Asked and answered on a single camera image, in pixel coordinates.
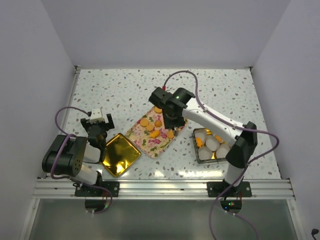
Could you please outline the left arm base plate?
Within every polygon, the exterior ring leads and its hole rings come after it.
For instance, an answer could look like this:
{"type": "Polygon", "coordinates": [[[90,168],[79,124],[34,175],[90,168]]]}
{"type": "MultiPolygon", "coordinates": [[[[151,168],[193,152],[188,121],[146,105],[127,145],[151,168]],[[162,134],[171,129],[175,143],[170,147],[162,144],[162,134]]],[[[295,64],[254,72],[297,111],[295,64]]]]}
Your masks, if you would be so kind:
{"type": "Polygon", "coordinates": [[[120,183],[118,181],[103,181],[101,186],[86,186],[73,183],[76,197],[118,197],[120,183]]]}

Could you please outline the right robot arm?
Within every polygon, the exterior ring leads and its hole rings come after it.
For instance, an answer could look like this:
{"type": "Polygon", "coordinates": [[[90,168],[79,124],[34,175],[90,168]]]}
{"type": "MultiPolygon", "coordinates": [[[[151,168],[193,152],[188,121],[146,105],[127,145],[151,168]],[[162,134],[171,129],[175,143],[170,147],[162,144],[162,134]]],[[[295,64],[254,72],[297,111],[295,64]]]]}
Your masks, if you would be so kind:
{"type": "Polygon", "coordinates": [[[192,92],[182,87],[174,93],[158,87],[151,93],[148,100],[162,110],[166,129],[183,127],[187,119],[218,135],[230,146],[225,157],[228,168],[222,189],[227,196],[235,196],[241,190],[240,183],[243,180],[241,174],[258,144],[255,132],[257,126],[250,121],[244,124],[228,120],[220,113],[216,114],[217,118],[211,116],[213,109],[199,103],[192,92]]]}

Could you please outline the metal tongs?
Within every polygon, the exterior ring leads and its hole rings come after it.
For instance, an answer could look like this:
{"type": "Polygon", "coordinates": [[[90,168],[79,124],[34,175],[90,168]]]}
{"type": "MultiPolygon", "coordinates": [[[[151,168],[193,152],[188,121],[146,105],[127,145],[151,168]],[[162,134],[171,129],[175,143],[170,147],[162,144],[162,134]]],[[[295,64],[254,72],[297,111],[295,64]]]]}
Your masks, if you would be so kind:
{"type": "Polygon", "coordinates": [[[179,134],[179,131],[178,131],[178,129],[176,127],[172,129],[172,132],[173,132],[175,137],[177,137],[178,134],[179,134]]]}

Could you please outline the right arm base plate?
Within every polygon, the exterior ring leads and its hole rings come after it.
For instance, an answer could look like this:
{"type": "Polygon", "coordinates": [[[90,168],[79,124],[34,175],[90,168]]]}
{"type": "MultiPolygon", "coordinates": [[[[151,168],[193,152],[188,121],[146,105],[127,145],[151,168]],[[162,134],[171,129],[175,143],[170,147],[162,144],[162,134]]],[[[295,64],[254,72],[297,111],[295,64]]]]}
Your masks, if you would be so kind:
{"type": "Polygon", "coordinates": [[[242,181],[238,186],[232,186],[228,190],[229,184],[225,181],[209,181],[206,183],[208,197],[216,198],[221,197],[245,197],[250,198],[253,196],[251,185],[248,181],[242,181]]]}

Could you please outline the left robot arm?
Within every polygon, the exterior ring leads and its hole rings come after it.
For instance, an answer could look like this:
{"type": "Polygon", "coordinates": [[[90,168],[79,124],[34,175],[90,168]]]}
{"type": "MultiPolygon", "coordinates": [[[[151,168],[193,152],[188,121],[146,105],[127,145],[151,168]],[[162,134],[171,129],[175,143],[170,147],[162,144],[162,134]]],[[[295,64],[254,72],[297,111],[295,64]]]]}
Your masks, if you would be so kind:
{"type": "Polygon", "coordinates": [[[90,118],[82,118],[81,124],[87,136],[59,134],[54,139],[42,160],[42,170],[55,180],[70,179],[86,185],[92,196],[103,193],[104,184],[100,172],[84,163],[100,164],[106,155],[108,131],[115,128],[112,115],[91,113],[90,118]]]}

